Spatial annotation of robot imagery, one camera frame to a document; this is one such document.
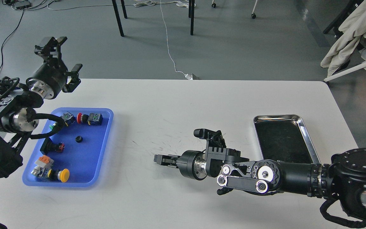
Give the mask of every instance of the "cloth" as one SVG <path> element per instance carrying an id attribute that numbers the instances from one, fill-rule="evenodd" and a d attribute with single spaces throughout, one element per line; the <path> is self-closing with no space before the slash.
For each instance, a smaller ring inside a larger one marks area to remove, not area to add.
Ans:
<path id="1" fill-rule="evenodd" d="M 347 17 L 338 28 L 344 34 L 334 43 L 321 61 L 320 66 L 328 68 L 327 77 L 334 74 L 351 56 L 366 32 L 366 0 Z"/>

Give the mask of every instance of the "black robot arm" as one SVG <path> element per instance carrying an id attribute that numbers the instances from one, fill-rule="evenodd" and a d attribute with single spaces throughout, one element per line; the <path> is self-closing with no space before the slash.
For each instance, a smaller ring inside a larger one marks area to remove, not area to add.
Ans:
<path id="1" fill-rule="evenodd" d="M 154 162 L 179 168 L 183 176 L 196 180 L 216 177 L 222 187 L 217 191 L 219 195 L 235 189 L 258 196 L 291 192 L 324 198 L 320 212 L 325 219 L 350 228 L 366 226 L 366 148 L 333 155 L 331 165 L 250 161 L 241 157 L 240 151 L 221 144 L 221 131 L 196 129 L 194 136 L 207 140 L 205 151 L 188 150 L 182 156 L 155 155 Z M 328 207 L 337 200 L 348 216 L 362 221 L 328 214 Z"/>
<path id="2" fill-rule="evenodd" d="M 52 114 L 37 114 L 34 108 L 43 104 L 43 99 L 53 99 L 63 90 L 72 92 L 78 84 L 78 71 L 82 67 L 76 64 L 71 72 L 61 60 L 61 45 L 66 37 L 43 39 L 35 46 L 35 53 L 44 60 L 26 84 L 19 79 L 4 77 L 0 80 L 0 132 L 15 133 L 8 142 L 0 137 L 0 178 L 8 177 L 22 165 L 20 153 L 28 139 L 40 139 L 52 136 L 64 126 L 64 120 Z M 32 135 L 39 119 L 50 119 L 57 122 L 51 132 Z"/>

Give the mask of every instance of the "black table leg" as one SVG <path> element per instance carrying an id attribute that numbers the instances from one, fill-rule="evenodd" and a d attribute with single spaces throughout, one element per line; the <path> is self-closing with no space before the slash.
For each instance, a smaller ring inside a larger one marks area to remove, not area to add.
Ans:
<path id="1" fill-rule="evenodd" d="M 118 23 L 119 33 L 121 34 L 121 37 L 123 37 L 123 36 L 125 36 L 125 35 L 124 35 L 124 31 L 122 30 L 121 19 L 119 18 L 119 12 L 118 12 L 118 7 L 117 7 L 117 1 L 116 1 L 116 0 L 112 0 L 112 5 L 114 6 L 115 16 L 116 16 L 116 18 L 117 18 L 117 23 Z"/>
<path id="2" fill-rule="evenodd" d="M 189 0 L 189 18 L 192 16 L 192 0 Z"/>
<path id="3" fill-rule="evenodd" d="M 192 9 L 190 11 L 191 17 L 190 17 L 190 35 L 193 35 L 193 29 L 194 29 L 194 0 L 190 0 L 192 2 L 191 7 L 189 9 Z"/>
<path id="4" fill-rule="evenodd" d="M 127 19 L 128 16 L 126 15 L 126 9 L 125 9 L 125 2 L 124 2 L 124 0 L 121 0 L 121 6 L 122 6 L 122 12 L 124 12 L 124 18 Z"/>

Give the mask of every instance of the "table surface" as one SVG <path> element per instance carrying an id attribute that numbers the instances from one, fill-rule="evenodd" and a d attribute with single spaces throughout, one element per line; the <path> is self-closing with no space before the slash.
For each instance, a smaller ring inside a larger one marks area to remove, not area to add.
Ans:
<path id="1" fill-rule="evenodd" d="M 323 199 L 238 190 L 218 196 L 215 178 L 188 179 L 153 162 L 155 154 L 203 150 L 197 128 L 220 129 L 228 148 L 260 160 L 253 118 L 296 114 L 321 162 L 330 163 L 332 154 L 357 145 L 322 82 L 82 79 L 37 112 L 58 107 L 113 110 L 98 181 L 84 189 L 28 187 L 22 166 L 0 179 L 0 223 L 8 228 L 343 228 L 321 217 Z M 35 144 L 23 149 L 24 164 Z M 339 205 L 329 212 L 345 216 Z"/>

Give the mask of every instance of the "plastic tray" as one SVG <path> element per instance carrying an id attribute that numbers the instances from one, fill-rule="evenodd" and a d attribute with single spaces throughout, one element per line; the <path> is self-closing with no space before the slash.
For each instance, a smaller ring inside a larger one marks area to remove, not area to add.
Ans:
<path id="1" fill-rule="evenodd" d="M 67 168 L 70 171 L 69 180 L 65 183 L 40 179 L 31 174 L 31 171 L 36 166 L 35 161 L 42 156 L 40 148 L 44 139 L 39 139 L 22 174 L 24 184 L 46 187 L 88 187 L 97 181 L 114 113 L 107 108 L 61 107 L 55 109 L 52 114 L 61 116 L 67 111 L 74 116 L 77 116 L 80 112 L 87 115 L 90 113 L 101 113 L 103 122 L 100 126 L 89 126 L 87 123 L 78 124 L 75 121 L 70 126 L 63 127 L 57 134 L 51 136 L 54 143 L 63 142 L 65 144 L 63 152 L 48 153 L 48 157 L 55 160 L 53 164 L 54 169 L 62 170 Z M 53 123 L 53 121 L 48 120 L 42 133 L 49 132 L 49 125 Z M 83 141 L 77 143 L 75 138 L 79 135 L 83 137 Z"/>

